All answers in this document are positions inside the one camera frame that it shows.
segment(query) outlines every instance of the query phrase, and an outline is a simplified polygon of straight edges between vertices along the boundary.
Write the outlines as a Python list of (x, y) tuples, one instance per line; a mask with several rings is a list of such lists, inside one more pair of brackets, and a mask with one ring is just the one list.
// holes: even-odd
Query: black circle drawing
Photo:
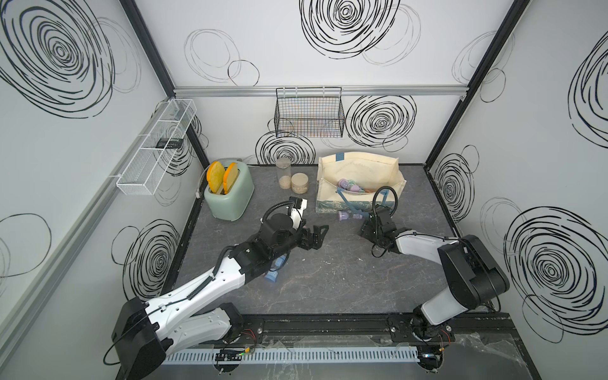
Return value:
[[(222, 51), (214, 49), (217, 45), (221, 46)], [(192, 71), (220, 83), (230, 80), (228, 65), (241, 59), (232, 38), (216, 29), (198, 29), (190, 33), (184, 42), (184, 54)], [(235, 77), (240, 69), (240, 64), (234, 68)]]
[(340, 137), (321, 137), (321, 142), (325, 144), (326, 147), (333, 149), (346, 149), (356, 144), (356, 142), (350, 139)]
[[(481, 62), (483, 55), (490, 45), (490, 42), (492, 42), (495, 34), (496, 31), (484, 33), (468, 43), (460, 51), (452, 65), (452, 76), (454, 79), (463, 85), (469, 84), (475, 70), (477, 70), (479, 62)], [(511, 52), (513, 51), (514, 45), (515, 37), (513, 34), (511, 34), (505, 42), (505, 45), (500, 51), (498, 57), (496, 57), (496, 60), (494, 60), (494, 64), (486, 75), (484, 82), (490, 83), (499, 76), (500, 73), (493, 71), (492, 69), (497, 68), (502, 70), (505, 68), (506, 63), (509, 61), (509, 57), (511, 56)]]
[(412, 52), (420, 40), (420, 17), (405, 4), (393, 4), (397, 8), (395, 22), (382, 39), (363, 52), (371, 64), (389, 66)]
[(608, 32), (581, 63), (568, 90), (568, 115), (578, 134), (608, 148)]
[(394, 4), (393, 0), (300, 0), (302, 32), (310, 46), (329, 58), (355, 57), (388, 33), (398, 9)]
[[(132, 242), (116, 244), (123, 233), (137, 237)], [(112, 261), (121, 265), (122, 286), (126, 299), (151, 299), (159, 295), (173, 255), (179, 245), (179, 232), (171, 222), (157, 219), (141, 231), (134, 226), (120, 230), (112, 241)]]
[(505, 235), (509, 225), (522, 211), (510, 199), (496, 196), (482, 205), (479, 223), (483, 237), (496, 250), (503, 252)]
[(115, 75), (114, 89), (124, 94), (137, 89), (142, 76), (139, 45), (116, 21), (106, 17), (98, 17), (97, 22), (101, 25), (103, 33), (112, 48)]
[(163, 207), (171, 206), (178, 200), (182, 188), (181, 176), (165, 176), (156, 188), (154, 198)]
[[(202, 133), (202, 124), (201, 119), (198, 118), (197, 115), (194, 115), (192, 121), (190, 122), (190, 128), (194, 131), (194, 133), (198, 136), (198, 139), (201, 141), (201, 145), (203, 149), (207, 149), (209, 146), (209, 139)], [(191, 147), (190, 152), (192, 157), (196, 158), (196, 153), (194, 153), (194, 149)]]
[[(165, 134), (167, 135), (167, 137), (171, 136), (171, 133), (175, 128), (177, 127), (174, 126), (172, 127), (172, 129), (169, 128), (166, 131)], [(202, 134), (201, 121), (196, 115), (194, 115), (194, 118), (192, 118), (189, 128), (192, 128), (194, 130), (199, 139), (204, 139), (207, 141), (207, 145), (209, 144), (209, 140), (207, 139), (207, 137)], [(154, 156), (158, 159), (159, 153), (157, 151), (154, 151)], [(159, 164), (161, 165), (161, 167), (163, 169), (166, 168), (167, 174), (174, 177), (183, 175), (192, 164), (192, 160), (197, 159), (196, 153), (194, 152), (194, 148), (190, 144), (190, 141), (188, 140), (188, 137), (186, 135), (184, 135), (184, 142), (182, 143), (182, 146), (175, 149), (175, 153), (171, 160), (169, 160), (165, 154), (160, 155), (160, 158), (161, 159), (159, 160)]]
[(455, 222), (469, 215), (475, 201), (475, 170), (472, 170), (471, 166), (461, 154), (450, 153), (441, 160), (435, 170), (435, 182)]
[(589, 222), (560, 207), (534, 207), (513, 220), (503, 245), (522, 311), (539, 337), (559, 343), (564, 332), (593, 335), (608, 327), (608, 239)]
[[(22, 237), (27, 232), (28, 239)], [(44, 263), (52, 244), (46, 220), (34, 213), (7, 216), (0, 220), (0, 295), (6, 279), (32, 272)]]
[(5, 1), (1, 7), (0, 77), (53, 115), (99, 115), (112, 96), (114, 59), (87, 3)]
[(241, 59), (234, 40), (221, 30), (198, 29), (190, 33), (184, 42), (184, 55), (192, 71), (210, 81), (255, 86), (260, 80), (258, 68)]
[(407, 144), (417, 109), (411, 96), (362, 96), (348, 109), (348, 136), (363, 147), (398, 151)]
[[(237, 67), (239, 67), (239, 72), (235, 74), (234, 72), (237, 71)], [(247, 60), (232, 61), (228, 65), (227, 70), (230, 81), (237, 86), (255, 86), (260, 81), (260, 71), (253, 63)]]
[(247, 157), (245, 157), (245, 158), (243, 159), (243, 162), (244, 162), (245, 164), (248, 164), (248, 165), (255, 165), (255, 164), (259, 164), (259, 162), (258, 162), (258, 158), (255, 156), (255, 154), (250, 154), (250, 155), (248, 155)]
[(274, 131), (264, 133), (255, 144), (258, 164), (272, 165), (278, 158), (287, 157), (291, 164), (314, 164), (317, 153), (313, 143), (297, 133), (282, 133), (277, 137)]
[(460, 168), (468, 174), (473, 174), (479, 168), (479, 151), (475, 145), (465, 145), (460, 152), (460, 156), (465, 159), (465, 164), (461, 164)]
[(491, 69), (479, 89), (479, 98), (484, 103), (492, 103), (505, 92), (506, 75), (501, 69)]

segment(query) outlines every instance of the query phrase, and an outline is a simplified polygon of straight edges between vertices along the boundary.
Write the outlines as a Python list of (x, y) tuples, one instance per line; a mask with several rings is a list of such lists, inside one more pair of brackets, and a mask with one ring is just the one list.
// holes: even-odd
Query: cream bag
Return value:
[[(337, 213), (340, 210), (349, 210), (346, 202), (337, 191), (337, 183), (342, 178), (352, 179), (360, 188), (375, 192), (381, 186), (391, 186), (397, 192), (397, 198), (406, 185), (403, 174), (399, 171), (399, 160), (381, 156), (379, 154), (364, 152), (346, 152), (332, 154), (319, 159), (319, 172), (317, 181), (317, 213)], [(342, 195), (355, 209), (371, 211), (371, 201), (374, 193), (353, 193), (342, 191)], [(378, 196), (379, 204), (383, 196)], [(395, 198), (388, 193), (385, 205), (392, 207)]]

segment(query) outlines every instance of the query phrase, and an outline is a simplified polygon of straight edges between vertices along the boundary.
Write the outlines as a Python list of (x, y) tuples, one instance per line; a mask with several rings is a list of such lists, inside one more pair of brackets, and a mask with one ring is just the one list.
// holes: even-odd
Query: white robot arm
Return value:
[(442, 265), (447, 287), (435, 297), (414, 309), (412, 332), (421, 340), (436, 335), (445, 321), (509, 290), (507, 276), (492, 258), (484, 244), (474, 235), (462, 238), (438, 237), (418, 233), (408, 228), (397, 228), (392, 215), (397, 208), (376, 205), (376, 198), (391, 187), (376, 191), (373, 211), (359, 232), (374, 246), (397, 254), (418, 256)]
[[(112, 347), (116, 348), (125, 378), (142, 379), (158, 367), (166, 355), (194, 344), (236, 339), (243, 329), (243, 317), (231, 303), (209, 313), (193, 314), (263, 275), (276, 258), (287, 255), (284, 265), (292, 248), (321, 248), (329, 226), (314, 226), (313, 232), (304, 227), (306, 220), (302, 215), (306, 204), (305, 199), (291, 197), (272, 206), (262, 216), (260, 230), (243, 243), (225, 247), (214, 268), (147, 302), (137, 297), (128, 300), (112, 332)], [(271, 216), (284, 207), (287, 214)]]

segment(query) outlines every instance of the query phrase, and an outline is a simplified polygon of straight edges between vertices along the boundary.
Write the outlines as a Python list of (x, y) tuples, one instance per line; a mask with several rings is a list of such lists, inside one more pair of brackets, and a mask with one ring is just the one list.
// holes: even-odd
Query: bag handle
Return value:
[[(363, 215), (366, 218), (368, 216), (370, 216), (370, 213), (355, 208), (355, 206), (353, 206), (353, 204), (346, 199), (346, 197), (344, 196), (344, 194), (342, 194), (342, 192), (344, 191), (344, 189), (342, 189), (340, 187), (336, 187), (336, 188), (337, 188), (336, 193), (338, 193), (338, 195), (342, 198), (342, 200), (344, 201), (344, 203), (346, 203), (346, 206), (353, 213), (359, 214), (359, 215)], [(389, 196), (389, 191), (388, 190), (383, 190), (383, 191), (380, 192), (380, 194), (384, 195), (384, 198), (382, 199), (382, 203), (380, 203), (381, 206), (384, 206), (384, 204), (386, 203), (386, 198)]]

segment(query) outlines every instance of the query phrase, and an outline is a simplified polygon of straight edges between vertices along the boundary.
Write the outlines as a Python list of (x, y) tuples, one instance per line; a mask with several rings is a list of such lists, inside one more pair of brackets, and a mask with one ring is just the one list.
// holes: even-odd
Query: white wire basket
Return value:
[(195, 113), (196, 106), (192, 99), (169, 101), (116, 182), (124, 194), (154, 195), (178, 150), (169, 148), (169, 141), (184, 138)]

